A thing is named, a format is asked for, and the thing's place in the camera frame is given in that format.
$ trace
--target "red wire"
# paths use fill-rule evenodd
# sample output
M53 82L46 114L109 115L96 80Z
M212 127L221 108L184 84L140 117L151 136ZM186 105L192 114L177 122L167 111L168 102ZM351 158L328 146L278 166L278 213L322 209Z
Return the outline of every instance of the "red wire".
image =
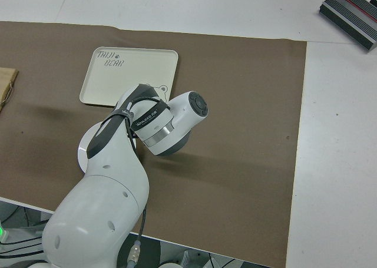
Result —
M373 17L371 14L369 14L368 12L364 11L362 8L358 7L355 3L353 3L351 0L345 0L347 1L348 3L350 3L351 5L353 5L356 9L358 9L359 11L361 11L362 13L364 13L365 15L367 15L368 17L370 17L372 20L374 20L375 22L377 22L377 19L375 17Z

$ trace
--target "white table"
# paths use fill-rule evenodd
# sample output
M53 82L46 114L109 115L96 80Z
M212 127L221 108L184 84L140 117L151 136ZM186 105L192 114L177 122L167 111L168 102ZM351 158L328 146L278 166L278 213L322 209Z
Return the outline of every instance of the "white table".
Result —
M377 49L324 0L0 0L0 21L308 41L287 268L376 267Z

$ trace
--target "wooden block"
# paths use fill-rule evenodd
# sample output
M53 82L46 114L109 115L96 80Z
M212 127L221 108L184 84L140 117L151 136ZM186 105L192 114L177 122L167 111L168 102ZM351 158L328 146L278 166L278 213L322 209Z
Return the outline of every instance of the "wooden block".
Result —
M16 69L0 67L0 111L9 99L17 74L18 71Z

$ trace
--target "white robot link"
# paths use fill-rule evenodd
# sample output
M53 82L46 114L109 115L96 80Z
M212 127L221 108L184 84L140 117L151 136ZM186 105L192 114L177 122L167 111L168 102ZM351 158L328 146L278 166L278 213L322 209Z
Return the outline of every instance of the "white robot link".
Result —
M191 128L208 115L203 98L187 92L162 101L139 84L127 91L87 146L84 178L69 192L44 228L48 263L32 268L115 268L119 249L148 199L148 178L134 152L134 133L155 155L187 142ZM138 247L128 258L137 262Z

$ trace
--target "metal clip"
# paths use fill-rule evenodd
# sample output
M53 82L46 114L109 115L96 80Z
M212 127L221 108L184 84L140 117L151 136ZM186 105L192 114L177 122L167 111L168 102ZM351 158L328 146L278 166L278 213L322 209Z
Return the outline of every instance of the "metal clip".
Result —
M14 87L14 86L13 86L13 82L11 82L11 84L10 84L10 88L9 88L9 90L8 90L8 93L6 94L5 99L4 99L3 101L1 101L1 103L0 103L0 106L1 106L1 107L3 107L6 103L8 103L8 101L9 101L9 99L10 99L12 93L13 93L13 87Z

